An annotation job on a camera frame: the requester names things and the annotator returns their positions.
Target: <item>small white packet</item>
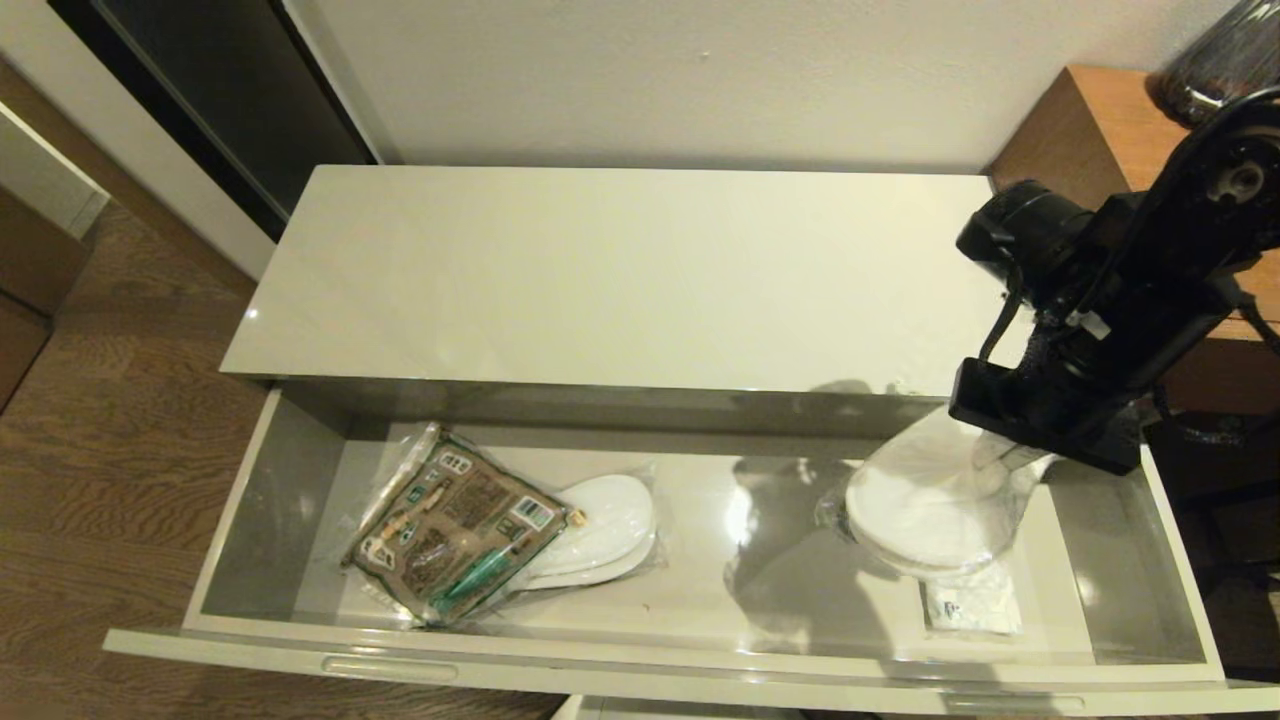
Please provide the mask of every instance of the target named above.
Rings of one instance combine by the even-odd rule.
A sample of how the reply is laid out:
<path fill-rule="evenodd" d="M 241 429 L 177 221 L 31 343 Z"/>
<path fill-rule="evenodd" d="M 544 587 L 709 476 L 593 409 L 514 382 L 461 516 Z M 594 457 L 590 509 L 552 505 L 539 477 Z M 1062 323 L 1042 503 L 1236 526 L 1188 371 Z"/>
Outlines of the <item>small white packet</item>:
<path fill-rule="evenodd" d="M 924 582 L 924 606 L 934 630 L 964 630 L 1018 635 L 1023 615 L 1014 579 L 1004 560 L 969 575 Z"/>

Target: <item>cabinet top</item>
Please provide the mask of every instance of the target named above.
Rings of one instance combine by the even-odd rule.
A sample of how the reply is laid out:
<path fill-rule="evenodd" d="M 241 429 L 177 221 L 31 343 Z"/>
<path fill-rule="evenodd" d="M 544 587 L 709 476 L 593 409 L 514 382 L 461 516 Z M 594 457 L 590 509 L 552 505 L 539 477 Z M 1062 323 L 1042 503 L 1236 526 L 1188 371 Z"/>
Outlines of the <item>cabinet top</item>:
<path fill-rule="evenodd" d="M 948 395 L 1001 306 L 955 250 L 989 196 L 979 176 L 321 167 L 223 370 Z"/>

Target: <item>wooden floor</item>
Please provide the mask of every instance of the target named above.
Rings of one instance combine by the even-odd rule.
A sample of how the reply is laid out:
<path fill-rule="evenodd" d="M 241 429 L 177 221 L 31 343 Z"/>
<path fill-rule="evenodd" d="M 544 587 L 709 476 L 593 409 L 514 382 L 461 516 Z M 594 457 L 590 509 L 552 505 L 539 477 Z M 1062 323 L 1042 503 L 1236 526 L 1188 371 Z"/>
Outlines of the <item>wooden floor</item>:
<path fill-rule="evenodd" d="M 0 415 L 0 719 L 547 716 L 558 696 L 100 650 L 111 626 L 179 625 L 264 392 L 216 372 L 243 301 L 118 206 L 93 234 Z"/>

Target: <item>lower drawer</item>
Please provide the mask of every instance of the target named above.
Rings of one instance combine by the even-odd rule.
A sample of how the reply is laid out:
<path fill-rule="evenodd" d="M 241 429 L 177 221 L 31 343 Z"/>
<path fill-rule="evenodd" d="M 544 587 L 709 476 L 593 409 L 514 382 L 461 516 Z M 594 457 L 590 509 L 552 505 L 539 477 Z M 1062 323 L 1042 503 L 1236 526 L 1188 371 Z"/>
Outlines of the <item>lower drawer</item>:
<path fill-rule="evenodd" d="M 655 468 L 660 566 L 526 593 L 465 629 L 410 629 L 335 566 L 348 518 L 398 462 L 410 425 L 285 382 L 269 396 L 183 628 L 113 630 L 106 648 L 392 682 L 780 707 L 1280 708 L 1280 689 L 1222 676 L 1146 451 L 1146 471 L 1125 478 L 1065 461 L 1051 470 L 1009 556 L 1025 632 L 975 641 L 931 633 L 916 580 L 814 527 L 817 498 L 847 477 L 842 460 L 874 446 L 867 438 L 461 429 L 550 487 Z"/>

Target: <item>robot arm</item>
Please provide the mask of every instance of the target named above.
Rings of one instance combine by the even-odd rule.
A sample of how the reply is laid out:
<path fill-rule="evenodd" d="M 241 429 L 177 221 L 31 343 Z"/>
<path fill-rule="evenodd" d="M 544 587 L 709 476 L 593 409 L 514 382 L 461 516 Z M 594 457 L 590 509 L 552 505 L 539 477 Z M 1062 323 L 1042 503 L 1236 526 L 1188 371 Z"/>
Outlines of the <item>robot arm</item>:
<path fill-rule="evenodd" d="M 1234 279 L 1280 246 L 1277 99 L 1270 88 L 1228 105 L 1149 191 L 1114 195 L 1097 213 L 1034 181 L 979 209 L 956 246 L 1009 296 L 979 356 L 960 366 L 951 415 L 1125 473 L 1138 464 L 1132 402 L 1233 310 L 1280 347 Z M 1021 363 L 988 363 L 1023 302 L 1036 329 Z"/>

